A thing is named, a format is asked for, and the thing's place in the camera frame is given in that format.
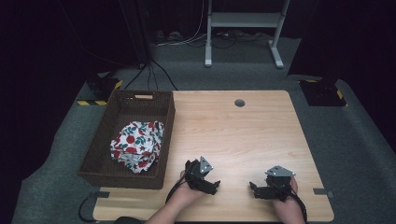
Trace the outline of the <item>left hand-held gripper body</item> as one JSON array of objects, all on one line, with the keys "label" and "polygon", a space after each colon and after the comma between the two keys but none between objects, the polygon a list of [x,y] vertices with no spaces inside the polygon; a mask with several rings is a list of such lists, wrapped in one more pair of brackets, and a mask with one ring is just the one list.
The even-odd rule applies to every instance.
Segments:
[{"label": "left hand-held gripper body", "polygon": [[209,191],[213,183],[205,180],[205,176],[213,170],[213,166],[201,156],[199,160],[187,161],[185,164],[185,180],[191,189]]}]

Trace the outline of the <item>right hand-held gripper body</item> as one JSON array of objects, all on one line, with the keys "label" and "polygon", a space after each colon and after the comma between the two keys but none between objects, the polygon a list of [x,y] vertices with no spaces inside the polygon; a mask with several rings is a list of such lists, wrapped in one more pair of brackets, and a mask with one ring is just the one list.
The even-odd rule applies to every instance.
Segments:
[{"label": "right hand-held gripper body", "polygon": [[276,165],[265,172],[267,186],[259,187],[265,200],[280,200],[284,202],[291,195],[290,179],[295,176],[290,171],[280,165]]}]

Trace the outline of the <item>white red rose print shirt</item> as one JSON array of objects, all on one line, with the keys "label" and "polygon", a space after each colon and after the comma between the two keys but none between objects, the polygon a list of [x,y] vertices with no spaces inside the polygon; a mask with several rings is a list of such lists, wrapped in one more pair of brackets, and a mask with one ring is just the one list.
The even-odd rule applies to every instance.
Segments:
[{"label": "white red rose print shirt", "polygon": [[163,137],[161,121],[131,121],[110,142],[110,157],[140,175],[159,160]]}]

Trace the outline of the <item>brown woven basket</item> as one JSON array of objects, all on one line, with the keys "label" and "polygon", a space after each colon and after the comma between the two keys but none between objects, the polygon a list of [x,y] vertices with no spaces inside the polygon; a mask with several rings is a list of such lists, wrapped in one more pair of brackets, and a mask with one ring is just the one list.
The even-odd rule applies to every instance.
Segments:
[{"label": "brown woven basket", "polygon": [[[78,174],[99,187],[161,189],[175,113],[174,95],[170,91],[113,91]],[[159,158],[137,174],[113,159],[110,152],[110,142],[132,121],[159,121],[164,127]]]}]

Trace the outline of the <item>person's left hand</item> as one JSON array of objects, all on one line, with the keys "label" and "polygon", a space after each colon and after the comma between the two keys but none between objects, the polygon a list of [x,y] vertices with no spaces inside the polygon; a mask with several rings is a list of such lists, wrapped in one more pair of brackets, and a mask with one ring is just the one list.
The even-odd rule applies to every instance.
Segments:
[{"label": "person's left hand", "polygon": [[169,199],[169,203],[179,210],[183,210],[201,199],[205,194],[199,190],[191,189],[184,177],[184,171],[180,173],[177,181],[178,187]]}]

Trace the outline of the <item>person's right hand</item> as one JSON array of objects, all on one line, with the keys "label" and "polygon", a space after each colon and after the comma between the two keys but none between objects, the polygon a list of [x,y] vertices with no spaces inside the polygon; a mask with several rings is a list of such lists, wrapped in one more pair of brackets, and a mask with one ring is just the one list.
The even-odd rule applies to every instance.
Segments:
[{"label": "person's right hand", "polygon": [[[296,195],[298,192],[298,185],[294,177],[290,179],[290,186],[290,192],[293,195]],[[300,206],[291,196],[289,196],[284,202],[280,200],[272,200],[272,205],[275,208],[276,213],[280,217],[301,213]]]}]

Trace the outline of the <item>dark rounded object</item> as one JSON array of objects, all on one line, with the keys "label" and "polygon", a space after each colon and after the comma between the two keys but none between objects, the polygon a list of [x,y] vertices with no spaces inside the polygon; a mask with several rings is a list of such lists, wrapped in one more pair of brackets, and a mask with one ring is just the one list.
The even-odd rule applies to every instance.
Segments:
[{"label": "dark rounded object", "polygon": [[144,224],[144,222],[135,217],[119,217],[113,224]]}]

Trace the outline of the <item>black striped floor plate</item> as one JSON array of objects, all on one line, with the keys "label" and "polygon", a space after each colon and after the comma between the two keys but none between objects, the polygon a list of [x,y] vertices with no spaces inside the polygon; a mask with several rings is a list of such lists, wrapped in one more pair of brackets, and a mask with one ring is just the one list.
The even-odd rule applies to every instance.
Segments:
[{"label": "black striped floor plate", "polygon": [[78,105],[106,105],[110,94],[121,87],[122,81],[115,77],[92,75],[82,86],[76,101]]},{"label": "black striped floor plate", "polygon": [[321,80],[300,80],[305,100],[311,106],[346,106],[347,101],[334,83]]}]

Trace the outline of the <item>dark stand column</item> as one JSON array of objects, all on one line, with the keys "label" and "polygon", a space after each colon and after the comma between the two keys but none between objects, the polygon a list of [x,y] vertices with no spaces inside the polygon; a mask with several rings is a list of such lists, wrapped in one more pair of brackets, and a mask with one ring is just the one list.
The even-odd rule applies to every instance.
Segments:
[{"label": "dark stand column", "polygon": [[119,0],[128,32],[132,38],[134,55],[139,64],[151,61],[149,32],[146,25],[146,10],[143,0]]}]

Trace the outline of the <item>white metal stand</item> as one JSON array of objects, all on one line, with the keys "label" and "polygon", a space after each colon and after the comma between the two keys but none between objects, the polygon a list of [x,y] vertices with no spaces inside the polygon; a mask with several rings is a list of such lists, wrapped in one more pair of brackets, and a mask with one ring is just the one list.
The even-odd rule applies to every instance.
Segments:
[{"label": "white metal stand", "polygon": [[247,12],[215,12],[212,10],[212,0],[207,3],[207,26],[205,42],[205,67],[212,66],[212,29],[213,28],[275,28],[275,34],[268,41],[276,68],[284,67],[277,49],[277,43],[287,16],[290,0],[283,0],[279,13],[247,13]]}]

